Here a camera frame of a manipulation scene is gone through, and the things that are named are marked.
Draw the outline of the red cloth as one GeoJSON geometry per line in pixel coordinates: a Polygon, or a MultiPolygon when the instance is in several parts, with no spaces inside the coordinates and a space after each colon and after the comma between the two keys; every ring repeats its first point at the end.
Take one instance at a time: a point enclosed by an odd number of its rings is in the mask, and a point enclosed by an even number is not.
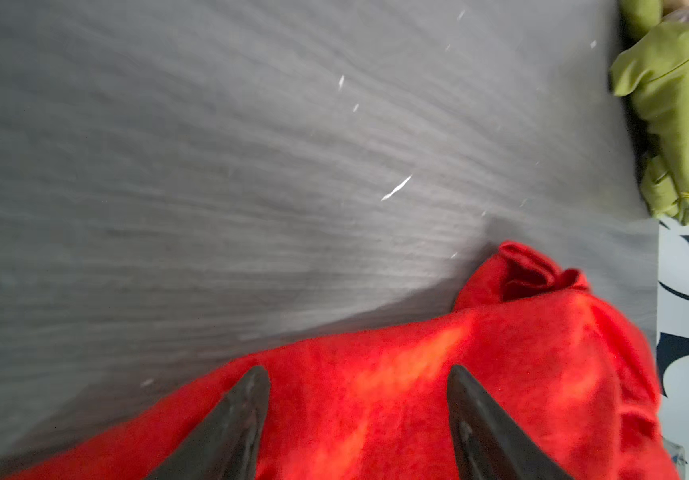
{"type": "Polygon", "coordinates": [[[516,242],[474,272],[446,316],[238,358],[22,478],[140,479],[262,366],[258,478],[454,479],[446,385],[456,365],[572,477],[676,478],[643,334],[580,271],[516,242]]]}

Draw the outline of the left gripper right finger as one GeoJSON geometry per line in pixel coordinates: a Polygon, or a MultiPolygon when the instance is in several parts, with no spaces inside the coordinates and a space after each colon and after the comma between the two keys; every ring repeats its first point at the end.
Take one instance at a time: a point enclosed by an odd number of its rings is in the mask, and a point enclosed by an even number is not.
{"type": "Polygon", "coordinates": [[[446,400],[461,479],[571,479],[461,365],[450,370],[446,400]]]}

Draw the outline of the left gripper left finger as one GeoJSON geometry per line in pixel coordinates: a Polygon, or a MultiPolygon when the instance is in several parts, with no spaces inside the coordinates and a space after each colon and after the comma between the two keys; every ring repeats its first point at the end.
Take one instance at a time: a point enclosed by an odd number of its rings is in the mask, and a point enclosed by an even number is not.
{"type": "Polygon", "coordinates": [[[254,479],[270,404],[270,376],[256,366],[146,478],[254,479]]]}

